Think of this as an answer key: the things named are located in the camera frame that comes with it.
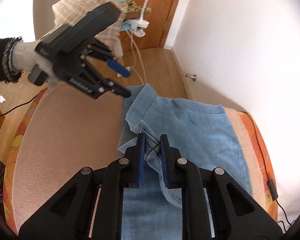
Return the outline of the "left forearm black sleeve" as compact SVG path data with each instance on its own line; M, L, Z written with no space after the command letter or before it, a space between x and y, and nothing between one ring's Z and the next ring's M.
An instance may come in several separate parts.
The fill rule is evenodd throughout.
M22 37L0 39L0 82L17 83L21 78L23 71L12 69L11 58L13 46L22 40Z

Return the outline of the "left hand white glove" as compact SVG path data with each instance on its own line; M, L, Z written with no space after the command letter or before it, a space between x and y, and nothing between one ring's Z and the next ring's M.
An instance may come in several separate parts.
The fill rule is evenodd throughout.
M48 75L47 83L49 87L55 87L61 80L55 76L52 70L52 62L35 51L39 41L17 42L10 49L9 68L17 74L23 70L31 72L35 66L38 66Z

